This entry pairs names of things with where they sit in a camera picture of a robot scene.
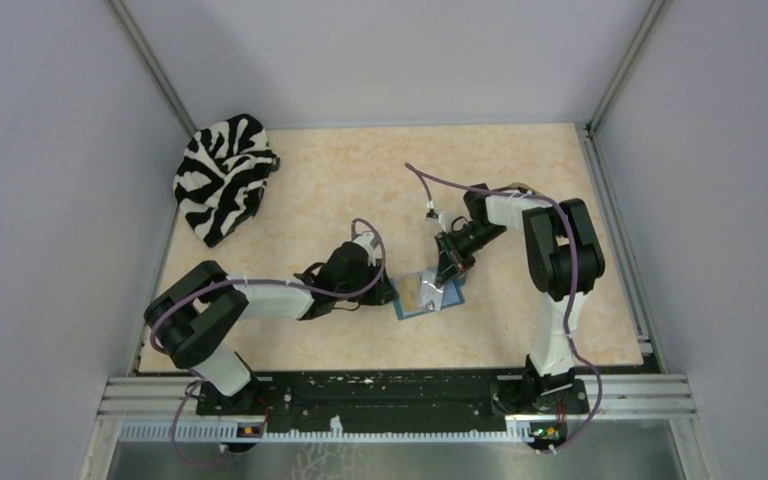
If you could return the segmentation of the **zebra striped cloth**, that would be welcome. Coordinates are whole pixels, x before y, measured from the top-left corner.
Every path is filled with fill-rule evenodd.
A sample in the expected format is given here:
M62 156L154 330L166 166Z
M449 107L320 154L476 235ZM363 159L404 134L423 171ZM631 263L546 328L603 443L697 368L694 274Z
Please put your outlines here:
M214 248L257 214L268 179L280 167L263 124L238 114L194 133L173 194L194 234Z

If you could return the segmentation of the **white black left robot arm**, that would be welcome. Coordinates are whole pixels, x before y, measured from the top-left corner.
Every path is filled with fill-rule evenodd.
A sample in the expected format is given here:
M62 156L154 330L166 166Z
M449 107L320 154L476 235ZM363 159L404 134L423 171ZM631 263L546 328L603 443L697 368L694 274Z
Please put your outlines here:
M257 406L260 388L251 368L225 342L238 321L313 320L342 301L382 306L397 298L384 249L367 232L288 280L234 279L217 262L203 261L155 298L143 319L155 350L212 385L233 412L245 414Z

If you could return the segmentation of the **aluminium frame rail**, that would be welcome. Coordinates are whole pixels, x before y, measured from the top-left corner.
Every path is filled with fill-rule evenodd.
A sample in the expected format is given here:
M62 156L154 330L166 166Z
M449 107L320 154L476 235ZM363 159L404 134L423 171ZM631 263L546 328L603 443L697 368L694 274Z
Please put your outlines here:
M267 414L199 415L185 400L184 377L118 377L108 382L97 412L99 421L118 421L128 441L175 443L506 443L532 444L546 431L553 414L501 414L496 418L474 407L445 413L441 403L402 427L374 415L353 420L347 409L293 414L284 399ZM597 411L592 422L693 420L698 412L690 386L679 375L614 375L601 381L588 376L585 393Z

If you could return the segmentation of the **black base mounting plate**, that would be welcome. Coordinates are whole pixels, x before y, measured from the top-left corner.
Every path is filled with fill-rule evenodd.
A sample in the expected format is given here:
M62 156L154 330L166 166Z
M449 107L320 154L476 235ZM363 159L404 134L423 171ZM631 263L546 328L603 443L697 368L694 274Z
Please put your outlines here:
M201 416L266 419L269 433L323 433L338 419L350 434L499 432L509 415L587 414L582 380L533 396L522 369L272 372L226 397L206 384Z

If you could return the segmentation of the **silver white card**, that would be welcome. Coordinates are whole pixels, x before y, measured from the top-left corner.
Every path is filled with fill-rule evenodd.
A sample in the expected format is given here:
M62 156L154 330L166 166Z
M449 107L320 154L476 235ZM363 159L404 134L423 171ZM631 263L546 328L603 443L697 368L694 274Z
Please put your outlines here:
M424 312L439 312L442 309L445 287L434 285L435 274L435 268L429 268L420 273L422 282L420 302Z

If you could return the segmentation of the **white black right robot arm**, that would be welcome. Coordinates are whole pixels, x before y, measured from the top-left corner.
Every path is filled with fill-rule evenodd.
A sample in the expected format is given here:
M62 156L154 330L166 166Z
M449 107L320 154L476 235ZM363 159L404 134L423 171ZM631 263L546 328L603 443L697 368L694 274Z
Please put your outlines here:
M536 412L550 411L575 381L575 336L581 311L605 257L585 202L561 202L522 185L490 190L467 188L469 219L434 237L438 251L435 284L464 276L475 255L509 230L522 234L530 279L543 296L538 338L526 357L523 398Z

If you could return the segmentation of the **beige card tray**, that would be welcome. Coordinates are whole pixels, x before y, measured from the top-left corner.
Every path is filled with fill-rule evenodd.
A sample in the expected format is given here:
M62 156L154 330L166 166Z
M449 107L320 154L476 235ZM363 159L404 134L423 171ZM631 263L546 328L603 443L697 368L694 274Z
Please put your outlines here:
M517 194L535 195L537 191L524 183L512 183L499 188L502 192L516 192Z

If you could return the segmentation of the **teal leather card holder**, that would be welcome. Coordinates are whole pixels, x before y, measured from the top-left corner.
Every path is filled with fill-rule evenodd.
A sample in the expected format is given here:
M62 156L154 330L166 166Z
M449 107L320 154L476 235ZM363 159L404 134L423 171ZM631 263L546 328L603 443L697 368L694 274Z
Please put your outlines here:
M462 292L465 277L451 279L441 286L434 283L436 277L437 269L432 267L391 278L398 295L393 302L398 320L438 313L465 303Z

